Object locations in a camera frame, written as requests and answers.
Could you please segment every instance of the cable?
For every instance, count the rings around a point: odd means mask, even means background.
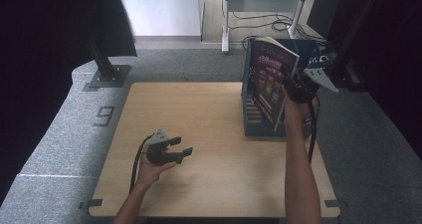
[[[248,50],[248,48],[247,48],[247,47],[245,47],[245,41],[246,41],[248,38],[257,38],[257,37],[259,37],[259,36],[248,36],[248,37],[244,38],[244,39],[243,39],[243,41],[242,41],[242,47],[243,47],[243,49],[245,49],[245,51],[246,51],[246,50]]]
[[[131,180],[130,180],[129,193],[131,192],[131,190],[133,189],[133,186],[134,186],[134,182],[135,182],[135,179],[136,179],[136,173],[137,173],[137,167],[138,167],[138,164],[139,164],[140,155],[142,154],[143,146],[145,145],[146,141],[149,140],[152,136],[153,136],[153,134],[146,137],[143,140],[142,144],[140,145],[139,149],[137,150],[136,157],[134,158],[134,162],[133,162],[132,177],[131,177]]]
[[[226,18],[226,14],[224,13],[223,0],[221,0],[221,12],[223,14],[223,18]],[[241,19],[241,20],[257,19],[257,18],[265,18],[265,17],[276,17],[277,18],[277,20],[274,21],[274,22],[272,22],[272,23],[266,23],[266,24],[262,24],[262,25],[258,25],[258,26],[237,26],[237,27],[230,27],[228,25],[228,28],[233,29],[233,30],[234,29],[242,29],[242,28],[261,28],[261,27],[271,26],[271,28],[273,30],[275,30],[275,31],[284,32],[284,31],[288,30],[292,26],[292,23],[293,23],[293,19],[292,18],[290,18],[288,16],[285,16],[285,15],[281,15],[279,13],[270,14],[270,15],[263,15],[263,16],[254,16],[254,17],[240,17],[240,16],[236,15],[234,12],[232,12],[232,14],[233,14],[234,17],[236,17],[237,19]],[[278,28],[277,27],[278,25],[284,25],[284,28]],[[307,34],[307,32],[305,31],[305,29],[300,24],[298,24],[298,26],[297,26],[296,29],[297,29],[298,34],[300,35],[301,38],[307,39],[307,40],[316,40],[316,43],[319,46],[322,46],[322,47],[326,47],[327,46],[327,41],[326,40],[324,40],[324,39],[322,39],[320,37],[316,37],[316,36],[312,36],[312,35]],[[245,40],[247,38],[249,38],[249,37],[246,37],[243,40],[243,42],[242,42],[242,45],[243,45],[244,49],[246,49],[245,48],[245,45],[244,45],[244,42],[245,42]]]
[[[317,101],[317,109],[316,109],[316,121],[317,121],[317,118],[319,117],[319,108],[320,108],[319,97],[317,95],[316,95],[316,101]]]
[[[308,108],[310,110],[310,116],[311,116],[311,142],[310,142],[310,150],[308,151],[308,159],[311,162],[313,160],[314,147],[316,145],[316,140],[317,140],[317,117],[316,117],[316,112],[313,106],[313,99],[310,96],[307,86],[305,86],[305,83],[302,79],[298,79],[298,81],[301,83],[301,86],[303,86],[305,90],[305,94],[307,94],[307,103],[308,103]]]

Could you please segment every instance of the magazine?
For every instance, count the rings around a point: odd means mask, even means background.
[[[287,74],[295,73],[299,56],[270,37],[255,39],[252,52],[255,71],[252,99],[276,131],[285,106],[283,81]]]

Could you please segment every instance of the table top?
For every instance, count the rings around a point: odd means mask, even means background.
[[[141,142],[162,128],[193,147],[182,164],[162,173],[146,193],[145,217],[284,217],[286,143],[244,135],[241,83],[136,83],[120,117],[93,199],[93,216],[115,216],[128,194]],[[322,217],[338,207],[316,144],[312,163]]]

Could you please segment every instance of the desk leg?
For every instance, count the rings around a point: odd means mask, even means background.
[[[221,50],[223,54],[229,54],[229,0],[224,0],[224,26],[223,37],[221,40]]]
[[[297,36],[295,34],[296,27],[298,26],[299,19],[301,18],[302,9],[304,8],[305,0],[299,0],[298,7],[296,9],[295,17],[293,18],[292,26],[288,29],[289,37],[291,39],[296,39]]]

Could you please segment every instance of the forearm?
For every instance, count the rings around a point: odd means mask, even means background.
[[[136,183],[130,194],[127,196],[123,205],[120,207],[117,215],[113,219],[113,224],[130,224],[135,223],[139,213],[140,205],[142,204],[143,197],[148,190],[147,185]]]
[[[303,137],[302,123],[286,125],[286,218],[292,223],[320,223],[317,184]]]

